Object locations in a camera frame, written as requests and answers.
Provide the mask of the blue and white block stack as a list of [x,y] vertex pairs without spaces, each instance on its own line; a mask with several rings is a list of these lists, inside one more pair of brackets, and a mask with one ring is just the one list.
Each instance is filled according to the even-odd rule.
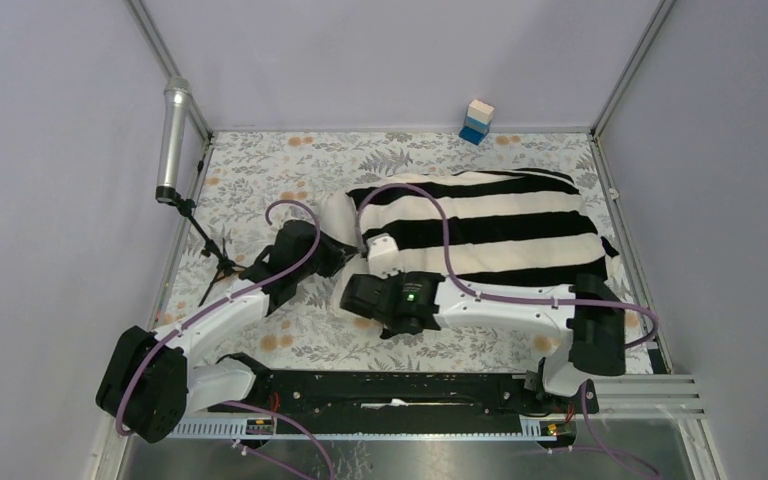
[[479,145],[488,135],[495,108],[481,100],[472,100],[466,110],[459,137],[473,145]]

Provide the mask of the black white striped pillowcase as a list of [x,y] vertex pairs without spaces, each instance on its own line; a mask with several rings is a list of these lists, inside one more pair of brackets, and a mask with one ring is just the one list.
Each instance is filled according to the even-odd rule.
[[390,234],[410,271],[445,273],[442,229],[458,278],[519,287],[602,280],[620,256],[600,235],[570,177],[552,171],[466,171],[451,176],[397,175],[345,192],[363,240]]

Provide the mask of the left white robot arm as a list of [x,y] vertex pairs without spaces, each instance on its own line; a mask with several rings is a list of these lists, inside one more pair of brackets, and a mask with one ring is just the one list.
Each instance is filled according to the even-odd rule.
[[122,436],[149,443],[167,437],[192,412],[227,401],[256,411],[269,401],[270,385],[233,355],[212,365],[202,358],[231,333],[258,323],[291,300],[298,285],[338,273],[358,250],[291,220],[216,299],[192,315],[147,331],[139,326],[118,339],[95,402]]

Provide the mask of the white pillow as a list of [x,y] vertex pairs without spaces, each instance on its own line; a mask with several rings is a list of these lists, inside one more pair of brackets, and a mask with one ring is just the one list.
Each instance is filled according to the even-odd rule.
[[343,191],[326,195],[318,204],[322,230],[338,243],[367,253],[354,201]]

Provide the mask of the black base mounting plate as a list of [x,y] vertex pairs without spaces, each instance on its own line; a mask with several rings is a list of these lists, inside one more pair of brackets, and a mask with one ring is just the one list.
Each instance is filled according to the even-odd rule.
[[594,385],[558,397],[542,392],[532,372],[267,370],[243,401],[316,435],[513,434],[523,417],[599,410]]

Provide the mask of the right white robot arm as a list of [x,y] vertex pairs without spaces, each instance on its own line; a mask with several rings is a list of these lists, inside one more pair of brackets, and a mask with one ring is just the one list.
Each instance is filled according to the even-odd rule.
[[626,372],[625,308],[594,275],[555,286],[493,285],[400,264],[373,272],[357,256],[339,274],[336,300],[340,311],[381,324],[385,338],[485,327],[558,340],[533,386],[535,402],[549,412],[567,405],[587,379]]

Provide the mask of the silver microphone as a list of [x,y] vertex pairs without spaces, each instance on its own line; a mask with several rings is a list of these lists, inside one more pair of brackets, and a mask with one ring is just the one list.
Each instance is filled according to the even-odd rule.
[[165,113],[155,187],[155,200],[161,204],[173,204],[179,197],[176,187],[191,104],[190,83],[183,77],[171,77],[164,90]]

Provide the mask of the black microphone stand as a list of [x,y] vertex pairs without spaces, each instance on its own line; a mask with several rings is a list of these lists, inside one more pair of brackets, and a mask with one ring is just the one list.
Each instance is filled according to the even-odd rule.
[[221,245],[217,244],[212,238],[209,237],[207,232],[197,221],[194,216],[196,209],[196,203],[194,200],[184,199],[179,194],[176,194],[172,205],[176,208],[177,212],[191,224],[191,226],[196,230],[197,234],[203,240],[204,246],[201,250],[201,255],[204,257],[214,257],[216,259],[216,271],[212,280],[208,283],[208,286],[198,304],[198,306],[201,307],[204,305],[209,294],[211,293],[211,290],[218,282],[239,275],[243,272],[244,267],[239,265],[228,256],[225,240],[222,240]]

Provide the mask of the floral patterned table mat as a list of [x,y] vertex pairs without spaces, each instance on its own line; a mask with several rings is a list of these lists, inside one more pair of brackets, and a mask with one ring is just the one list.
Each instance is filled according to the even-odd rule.
[[[623,249],[589,138],[574,134],[493,134],[481,144],[454,133],[219,133],[200,176],[196,217],[248,264],[279,226],[303,218],[328,193],[401,173],[537,167],[569,175],[599,233]],[[525,372],[553,351],[544,335],[462,328],[385,340],[369,320],[338,316],[333,281],[314,276],[267,319],[231,333],[208,352],[211,364],[243,352],[272,368],[370,371]]]

